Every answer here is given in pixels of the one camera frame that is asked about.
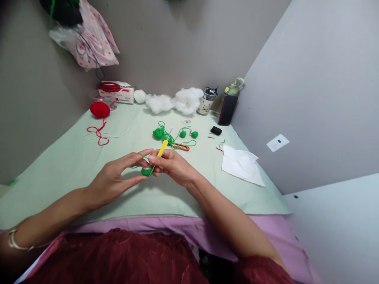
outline wall socket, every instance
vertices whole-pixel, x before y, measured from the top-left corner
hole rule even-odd
[[[267,146],[270,148],[271,151],[275,152],[276,150],[282,148],[284,145],[287,145],[288,143],[288,139],[285,138],[282,134],[279,134],[277,137],[275,137],[269,143],[267,143]]]

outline red yarn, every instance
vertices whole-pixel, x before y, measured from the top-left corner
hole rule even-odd
[[[99,90],[103,90],[105,92],[113,93],[113,92],[119,92],[122,88],[119,84],[113,83],[113,82],[102,82],[98,86]]]
[[[111,112],[109,106],[103,102],[93,103],[90,107],[90,110],[92,114],[95,116],[95,118],[105,118]]]
[[[102,130],[102,129],[105,127],[105,124],[107,123],[107,122],[104,121],[104,120],[105,120],[105,118],[103,118],[103,126],[102,126],[101,128],[97,128],[97,127],[94,127],[94,126],[91,126],[91,127],[87,128],[87,131],[90,132],[90,133],[94,133],[94,132],[96,132],[96,135],[99,137],[99,141],[98,141],[98,145],[99,145],[99,146],[104,146],[104,145],[107,145],[107,144],[109,143],[109,138],[108,138],[106,143],[104,143],[104,144],[100,144],[100,141],[101,141],[101,139],[103,138],[103,136],[101,135],[100,130]]]

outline forearm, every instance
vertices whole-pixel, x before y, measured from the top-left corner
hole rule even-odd
[[[20,247],[39,246],[53,240],[63,229],[86,213],[86,206],[82,204],[83,189],[76,189],[40,213],[33,215],[15,226],[15,242]],[[7,274],[18,277],[43,252],[44,248],[18,250],[8,245],[8,233],[0,235],[0,267]]]
[[[223,196],[205,178],[199,178],[187,190],[197,200],[206,216],[229,242],[239,258],[264,256],[284,264],[262,230],[235,204]]]

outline silver bangle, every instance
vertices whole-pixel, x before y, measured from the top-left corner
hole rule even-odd
[[[31,251],[32,249],[39,249],[41,247],[45,247],[47,245],[49,245],[51,242],[47,243],[47,244],[44,244],[44,245],[40,245],[40,246],[32,246],[30,248],[23,248],[23,247],[20,247],[18,244],[16,244],[16,241],[15,241],[15,232],[17,232],[17,228],[16,229],[13,229],[9,232],[9,237],[8,237],[8,245],[11,247],[11,248],[14,248],[14,249],[18,249],[18,250],[26,250],[26,251]]]

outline hand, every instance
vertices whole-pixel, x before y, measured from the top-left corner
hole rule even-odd
[[[146,149],[141,151],[140,154],[146,156],[152,151],[153,149]],[[151,167],[141,155],[135,152],[106,163],[93,182],[83,189],[83,199],[88,208],[87,211],[99,209],[115,201],[129,188],[147,179],[147,177],[140,175],[123,180],[121,173],[133,165]]]
[[[168,174],[177,184],[188,187],[191,183],[202,177],[181,155],[174,150],[165,150],[162,157],[157,157],[159,149],[151,153],[149,161],[156,165],[154,176],[160,173]]]

